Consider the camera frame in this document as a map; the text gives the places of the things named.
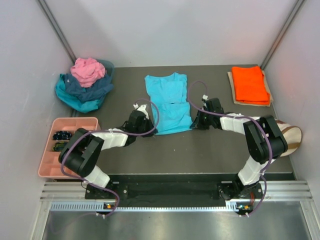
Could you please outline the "light blue t shirt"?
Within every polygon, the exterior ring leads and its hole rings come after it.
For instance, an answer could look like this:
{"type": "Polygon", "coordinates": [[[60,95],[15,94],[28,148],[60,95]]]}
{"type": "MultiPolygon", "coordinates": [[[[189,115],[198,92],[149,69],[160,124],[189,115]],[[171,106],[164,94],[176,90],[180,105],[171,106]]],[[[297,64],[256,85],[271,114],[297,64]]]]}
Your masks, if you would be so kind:
{"type": "Polygon", "coordinates": [[[151,109],[154,121],[158,121],[157,134],[190,131],[193,121],[187,102],[187,76],[174,72],[169,76],[147,75],[144,80],[146,92],[156,105],[151,109]]]}

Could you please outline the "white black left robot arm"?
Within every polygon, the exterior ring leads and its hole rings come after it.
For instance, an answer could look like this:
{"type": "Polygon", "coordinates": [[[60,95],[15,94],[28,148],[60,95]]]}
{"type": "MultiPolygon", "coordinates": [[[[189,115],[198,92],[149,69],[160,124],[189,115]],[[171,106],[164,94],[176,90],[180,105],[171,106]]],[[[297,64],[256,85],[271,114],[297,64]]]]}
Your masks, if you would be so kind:
{"type": "Polygon", "coordinates": [[[152,137],[158,132],[158,123],[158,119],[152,122],[145,110],[138,109],[119,127],[94,131],[78,128],[58,157],[62,174],[87,182],[102,198],[113,195],[119,199],[110,177],[97,166],[101,152],[127,147],[137,137],[152,137]]]}

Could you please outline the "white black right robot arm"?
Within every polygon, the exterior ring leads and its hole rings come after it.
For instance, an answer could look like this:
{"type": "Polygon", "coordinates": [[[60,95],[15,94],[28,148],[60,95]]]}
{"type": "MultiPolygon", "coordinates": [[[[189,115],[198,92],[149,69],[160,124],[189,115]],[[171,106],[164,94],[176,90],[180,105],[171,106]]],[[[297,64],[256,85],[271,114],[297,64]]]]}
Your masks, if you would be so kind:
{"type": "Polygon", "coordinates": [[[198,110],[191,129],[209,130],[210,127],[245,136],[249,158],[231,183],[217,185],[221,198],[245,198],[254,192],[264,172],[275,159],[288,150],[276,120],[271,115],[248,117],[224,112],[218,98],[202,96],[203,107],[198,110]]]}

